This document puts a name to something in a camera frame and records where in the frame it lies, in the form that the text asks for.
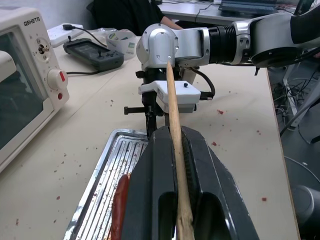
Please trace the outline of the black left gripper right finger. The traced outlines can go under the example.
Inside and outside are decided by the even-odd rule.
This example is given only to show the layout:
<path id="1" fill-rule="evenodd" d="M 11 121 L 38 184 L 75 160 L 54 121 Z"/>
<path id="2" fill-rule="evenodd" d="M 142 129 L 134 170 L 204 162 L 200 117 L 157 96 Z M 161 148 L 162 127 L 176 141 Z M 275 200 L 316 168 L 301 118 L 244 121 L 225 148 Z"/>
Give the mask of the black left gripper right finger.
<path id="1" fill-rule="evenodd" d="M 181 133 L 195 240 L 260 240 L 232 174 L 200 132 Z"/>

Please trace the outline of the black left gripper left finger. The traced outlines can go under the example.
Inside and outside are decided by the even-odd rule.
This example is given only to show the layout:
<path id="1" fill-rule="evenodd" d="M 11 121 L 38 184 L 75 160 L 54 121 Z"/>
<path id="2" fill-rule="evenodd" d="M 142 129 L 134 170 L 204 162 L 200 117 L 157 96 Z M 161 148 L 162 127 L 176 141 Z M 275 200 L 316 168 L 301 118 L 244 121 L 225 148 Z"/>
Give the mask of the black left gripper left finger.
<path id="1" fill-rule="evenodd" d="M 154 131 L 129 180 L 121 240 L 172 240 L 177 217 L 174 148 L 167 126 Z"/>

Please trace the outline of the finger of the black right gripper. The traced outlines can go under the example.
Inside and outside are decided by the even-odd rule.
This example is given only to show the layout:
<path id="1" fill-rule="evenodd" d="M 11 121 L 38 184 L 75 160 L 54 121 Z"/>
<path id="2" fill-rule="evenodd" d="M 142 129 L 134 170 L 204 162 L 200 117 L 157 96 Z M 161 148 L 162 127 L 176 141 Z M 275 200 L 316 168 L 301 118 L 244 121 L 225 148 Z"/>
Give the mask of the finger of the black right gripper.
<path id="1" fill-rule="evenodd" d="M 152 133 L 157 129 L 157 116 L 152 112 L 148 112 L 145 115 L 145 120 L 147 137 L 150 138 Z"/>

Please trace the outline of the wooden skewer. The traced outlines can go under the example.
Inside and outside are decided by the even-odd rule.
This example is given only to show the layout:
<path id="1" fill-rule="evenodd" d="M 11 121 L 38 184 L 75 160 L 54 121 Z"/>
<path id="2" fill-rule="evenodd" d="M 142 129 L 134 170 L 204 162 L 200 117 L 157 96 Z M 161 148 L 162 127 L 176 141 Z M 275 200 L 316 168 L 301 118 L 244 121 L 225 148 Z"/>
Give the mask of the wooden skewer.
<path id="1" fill-rule="evenodd" d="M 189 198 L 176 87 L 173 68 L 170 62 L 168 62 L 166 66 L 166 80 L 169 109 L 169 128 L 174 148 L 178 190 L 176 239 L 195 240 L 194 228 L 192 225 L 193 214 Z"/>

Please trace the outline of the red sausage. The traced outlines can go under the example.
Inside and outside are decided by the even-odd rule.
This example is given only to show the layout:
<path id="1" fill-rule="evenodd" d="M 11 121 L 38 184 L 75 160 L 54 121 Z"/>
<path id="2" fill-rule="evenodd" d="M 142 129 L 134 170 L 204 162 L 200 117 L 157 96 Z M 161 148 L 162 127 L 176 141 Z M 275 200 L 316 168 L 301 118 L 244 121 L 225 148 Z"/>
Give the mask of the red sausage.
<path id="1" fill-rule="evenodd" d="M 110 240 L 121 240 L 130 176 L 124 174 L 118 181 L 112 202 Z"/>

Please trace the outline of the silver ribbed metal tray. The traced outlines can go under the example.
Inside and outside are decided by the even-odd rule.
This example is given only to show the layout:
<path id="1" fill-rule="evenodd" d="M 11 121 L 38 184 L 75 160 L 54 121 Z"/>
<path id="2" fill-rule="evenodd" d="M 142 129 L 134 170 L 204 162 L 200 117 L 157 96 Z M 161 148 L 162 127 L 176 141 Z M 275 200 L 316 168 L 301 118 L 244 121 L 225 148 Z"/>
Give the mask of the silver ribbed metal tray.
<path id="1" fill-rule="evenodd" d="M 110 240 L 118 181 L 133 171 L 148 142 L 142 131 L 118 128 L 110 134 L 63 240 Z"/>

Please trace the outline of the white plastic bag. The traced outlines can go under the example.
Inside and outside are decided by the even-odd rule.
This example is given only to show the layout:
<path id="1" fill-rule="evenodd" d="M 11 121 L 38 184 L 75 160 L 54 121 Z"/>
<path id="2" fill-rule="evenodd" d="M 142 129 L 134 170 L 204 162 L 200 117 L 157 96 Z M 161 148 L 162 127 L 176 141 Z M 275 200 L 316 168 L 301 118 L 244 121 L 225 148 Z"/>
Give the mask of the white plastic bag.
<path id="1" fill-rule="evenodd" d="M 107 47 L 124 55 L 124 60 L 130 60 L 136 56 L 136 45 L 140 38 L 127 29 L 116 30 L 105 37 Z"/>

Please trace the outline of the grey handheld controller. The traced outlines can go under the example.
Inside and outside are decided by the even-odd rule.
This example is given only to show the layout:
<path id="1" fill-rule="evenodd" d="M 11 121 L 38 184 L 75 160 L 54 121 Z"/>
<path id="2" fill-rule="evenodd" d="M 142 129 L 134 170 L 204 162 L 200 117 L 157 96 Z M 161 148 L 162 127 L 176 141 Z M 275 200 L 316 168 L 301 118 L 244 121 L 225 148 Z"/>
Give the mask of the grey handheld controller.
<path id="1" fill-rule="evenodd" d="M 67 41 L 63 44 L 63 49 L 67 54 L 100 72 L 119 68 L 124 63 L 123 53 L 94 43 L 89 38 Z"/>

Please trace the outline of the person in black clothes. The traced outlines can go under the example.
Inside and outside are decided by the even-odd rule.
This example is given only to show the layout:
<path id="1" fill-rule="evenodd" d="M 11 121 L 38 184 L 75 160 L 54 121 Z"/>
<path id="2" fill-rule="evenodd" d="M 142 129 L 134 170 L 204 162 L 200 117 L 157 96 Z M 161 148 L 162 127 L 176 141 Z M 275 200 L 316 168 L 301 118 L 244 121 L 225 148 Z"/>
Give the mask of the person in black clothes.
<path id="1" fill-rule="evenodd" d="M 93 0 L 87 9 L 98 28 L 127 29 L 136 36 L 153 24 L 182 29 L 162 13 L 155 0 Z"/>

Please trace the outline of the grey background desk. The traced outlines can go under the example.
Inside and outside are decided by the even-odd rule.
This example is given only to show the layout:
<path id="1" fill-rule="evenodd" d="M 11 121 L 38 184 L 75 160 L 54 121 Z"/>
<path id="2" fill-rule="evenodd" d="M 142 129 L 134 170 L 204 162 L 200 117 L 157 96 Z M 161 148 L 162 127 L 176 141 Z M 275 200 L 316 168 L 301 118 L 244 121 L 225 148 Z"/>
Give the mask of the grey background desk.
<path id="1" fill-rule="evenodd" d="M 220 11 L 222 0 L 163 0 L 159 5 L 164 15 L 173 20 L 191 23 L 229 25 L 235 21 L 253 19 L 264 15 Z M 284 5 L 275 5 L 276 13 L 288 13 Z"/>

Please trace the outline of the grey round stool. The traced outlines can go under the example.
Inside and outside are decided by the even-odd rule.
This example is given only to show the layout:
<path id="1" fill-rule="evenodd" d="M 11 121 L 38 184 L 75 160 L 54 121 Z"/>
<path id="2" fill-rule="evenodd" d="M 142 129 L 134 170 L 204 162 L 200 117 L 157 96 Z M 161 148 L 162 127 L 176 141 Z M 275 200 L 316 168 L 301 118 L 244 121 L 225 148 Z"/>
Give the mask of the grey round stool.
<path id="1" fill-rule="evenodd" d="M 320 236 L 320 191 L 297 185 L 291 193 L 300 234 Z"/>

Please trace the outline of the white power strip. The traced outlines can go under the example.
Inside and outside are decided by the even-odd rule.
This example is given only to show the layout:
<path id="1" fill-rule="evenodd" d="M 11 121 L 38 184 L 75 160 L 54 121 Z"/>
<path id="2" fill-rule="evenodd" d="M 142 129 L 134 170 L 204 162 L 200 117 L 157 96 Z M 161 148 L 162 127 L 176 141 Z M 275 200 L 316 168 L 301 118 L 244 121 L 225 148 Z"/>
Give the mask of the white power strip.
<path id="1" fill-rule="evenodd" d="M 84 32 L 80 29 L 65 30 L 63 28 L 63 25 L 65 25 L 65 23 L 47 30 L 53 48 L 56 48 L 60 45 L 63 45 L 65 42 L 68 42 L 68 36 L 70 36 L 71 39 L 74 39 Z"/>

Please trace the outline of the cream toaster oven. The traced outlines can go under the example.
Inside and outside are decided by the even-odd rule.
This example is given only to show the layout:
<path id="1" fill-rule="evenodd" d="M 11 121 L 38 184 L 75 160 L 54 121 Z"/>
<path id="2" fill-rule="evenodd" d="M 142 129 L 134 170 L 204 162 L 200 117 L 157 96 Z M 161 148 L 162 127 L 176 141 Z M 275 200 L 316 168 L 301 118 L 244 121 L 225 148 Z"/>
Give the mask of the cream toaster oven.
<path id="1" fill-rule="evenodd" d="M 69 100 L 40 12 L 0 5 L 0 172 Z"/>

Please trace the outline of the grey metal desk leg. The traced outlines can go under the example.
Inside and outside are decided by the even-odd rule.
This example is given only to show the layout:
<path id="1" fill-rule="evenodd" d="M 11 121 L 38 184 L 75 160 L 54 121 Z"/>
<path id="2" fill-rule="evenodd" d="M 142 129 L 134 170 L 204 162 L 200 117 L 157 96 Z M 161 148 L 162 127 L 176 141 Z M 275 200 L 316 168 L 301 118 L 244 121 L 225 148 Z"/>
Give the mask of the grey metal desk leg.
<path id="1" fill-rule="evenodd" d="M 283 85 L 288 101 L 288 111 L 291 113 L 291 120 L 288 128 L 297 128 L 308 110 L 320 100 L 320 73 L 317 71 L 302 81 L 302 85 L 293 85 L 292 75 L 299 69 L 300 63 L 289 65 L 283 77 Z"/>

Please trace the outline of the dark laptop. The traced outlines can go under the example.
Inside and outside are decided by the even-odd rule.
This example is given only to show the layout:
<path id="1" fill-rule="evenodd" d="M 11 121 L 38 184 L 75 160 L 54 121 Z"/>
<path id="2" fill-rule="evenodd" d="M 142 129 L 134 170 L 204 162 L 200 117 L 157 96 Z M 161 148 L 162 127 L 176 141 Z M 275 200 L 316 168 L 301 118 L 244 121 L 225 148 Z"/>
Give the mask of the dark laptop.
<path id="1" fill-rule="evenodd" d="M 221 0 L 219 10 L 252 15 L 270 15 L 277 13 L 277 0 Z"/>

